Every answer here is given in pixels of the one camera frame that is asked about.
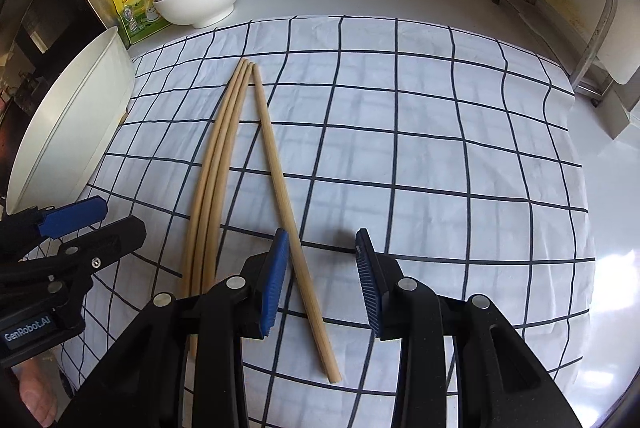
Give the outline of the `person left hand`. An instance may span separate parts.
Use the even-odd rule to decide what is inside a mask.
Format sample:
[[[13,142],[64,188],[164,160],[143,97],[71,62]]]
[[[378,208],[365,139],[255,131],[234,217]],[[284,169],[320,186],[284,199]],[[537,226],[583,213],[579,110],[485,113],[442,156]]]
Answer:
[[[50,353],[35,356],[12,368],[20,397],[41,427],[51,427],[58,417],[58,395],[53,371],[58,366]]]

